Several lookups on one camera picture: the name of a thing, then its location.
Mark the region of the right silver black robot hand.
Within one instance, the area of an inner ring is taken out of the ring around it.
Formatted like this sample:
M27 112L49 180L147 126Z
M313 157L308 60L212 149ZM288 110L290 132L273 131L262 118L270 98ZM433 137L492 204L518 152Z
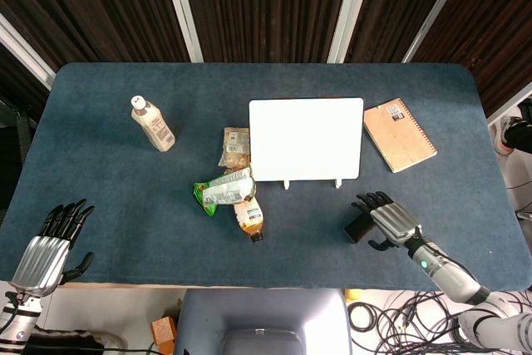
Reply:
M421 237L421 225L401 204L382 191L357 195L352 206L360 214L369 214L375 223L374 228L379 228L384 234L385 239L381 243L368 241L377 251L383 252L394 247L406 248L410 240Z

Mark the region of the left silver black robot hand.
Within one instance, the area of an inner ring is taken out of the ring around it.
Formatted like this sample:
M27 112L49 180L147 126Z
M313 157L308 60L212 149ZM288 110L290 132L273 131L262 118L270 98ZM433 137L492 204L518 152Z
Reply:
M82 199L68 205L58 205L45 218L39 233L27 245L9 285L17 293L19 303L29 298L43 298L57 287L82 276L94 259L87 253L73 269L66 270L67 257L81 229L94 211Z

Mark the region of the black rectangular eraser block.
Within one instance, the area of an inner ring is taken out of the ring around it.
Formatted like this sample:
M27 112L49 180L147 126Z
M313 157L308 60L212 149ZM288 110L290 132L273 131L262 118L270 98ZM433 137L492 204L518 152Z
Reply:
M375 227L375 223L369 214L360 214L344 229L344 233L356 244L360 242L367 234L369 234Z

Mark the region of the white board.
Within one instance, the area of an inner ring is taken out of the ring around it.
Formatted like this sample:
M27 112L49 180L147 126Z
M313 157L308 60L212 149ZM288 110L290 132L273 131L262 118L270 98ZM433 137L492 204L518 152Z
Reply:
M360 175L364 101L360 97L252 100L250 156L258 182L332 180Z

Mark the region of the brown spiral notebook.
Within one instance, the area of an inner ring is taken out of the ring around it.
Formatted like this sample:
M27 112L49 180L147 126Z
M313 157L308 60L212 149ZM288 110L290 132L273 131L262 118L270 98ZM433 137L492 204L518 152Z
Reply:
M410 168L438 153L401 98L365 110L363 123L392 173Z

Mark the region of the blue table mat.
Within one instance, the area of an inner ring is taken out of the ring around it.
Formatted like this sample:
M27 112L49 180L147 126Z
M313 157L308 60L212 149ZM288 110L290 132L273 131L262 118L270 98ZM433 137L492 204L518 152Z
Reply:
M131 98L160 109L175 144L158 151ZM265 238L230 207L208 216L192 187L219 174L223 130L246 126L253 99L401 98L438 153L394 174L368 138L361 173L260 183ZM429 290L404 249L352 244L356 195L383 191L485 286L532 285L532 257L500 173L475 81L457 64L71 63L57 73L7 215L0 280L14 275L49 211L85 199L94 212L68 258L88 252L91 283Z

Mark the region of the amber tea bottle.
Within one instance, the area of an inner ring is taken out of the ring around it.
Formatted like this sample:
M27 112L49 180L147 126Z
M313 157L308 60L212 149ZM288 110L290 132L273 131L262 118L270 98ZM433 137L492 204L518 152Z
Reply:
M253 243L264 239L264 216L255 197L234 204L234 212L240 229L251 238Z

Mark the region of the white sneaker shoe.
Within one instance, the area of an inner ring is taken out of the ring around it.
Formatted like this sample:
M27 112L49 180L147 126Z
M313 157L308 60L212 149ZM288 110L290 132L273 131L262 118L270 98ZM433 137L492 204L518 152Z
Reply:
M507 156L514 151L515 147L511 145L506 138L506 133L520 122L522 122L522 119L518 116L503 116L495 124L495 138L493 144L495 151L499 155Z

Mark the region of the orange wooden block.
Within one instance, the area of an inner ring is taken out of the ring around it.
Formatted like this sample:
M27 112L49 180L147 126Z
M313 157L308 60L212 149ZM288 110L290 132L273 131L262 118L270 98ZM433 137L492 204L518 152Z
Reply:
M176 340L175 320L169 316L157 319L151 323L150 329L159 351L164 355L172 355Z

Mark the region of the grey robot torso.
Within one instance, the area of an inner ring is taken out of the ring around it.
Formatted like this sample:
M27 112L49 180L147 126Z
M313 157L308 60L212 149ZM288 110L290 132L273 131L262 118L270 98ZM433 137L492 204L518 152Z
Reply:
M174 355L352 355L347 307L335 288L193 288Z

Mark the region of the green white snack bag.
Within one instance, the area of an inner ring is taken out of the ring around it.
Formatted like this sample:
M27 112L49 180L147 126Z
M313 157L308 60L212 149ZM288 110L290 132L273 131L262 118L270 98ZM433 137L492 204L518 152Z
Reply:
M250 167L193 184L193 196L208 216L213 216L219 205L235 205L252 199L255 191L256 184Z

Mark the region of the clear brown snack packet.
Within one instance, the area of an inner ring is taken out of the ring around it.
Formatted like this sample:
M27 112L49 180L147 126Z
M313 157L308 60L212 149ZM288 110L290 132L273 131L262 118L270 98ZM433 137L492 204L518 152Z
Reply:
M248 127L225 127L222 155L218 166L243 169L250 164L250 138Z

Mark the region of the cream lotion bottle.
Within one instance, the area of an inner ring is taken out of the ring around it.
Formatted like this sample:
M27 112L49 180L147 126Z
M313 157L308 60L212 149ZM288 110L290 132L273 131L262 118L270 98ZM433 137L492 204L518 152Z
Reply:
M131 98L131 117L145 132L150 143L160 152L175 144L175 135L166 124L160 109L143 96Z

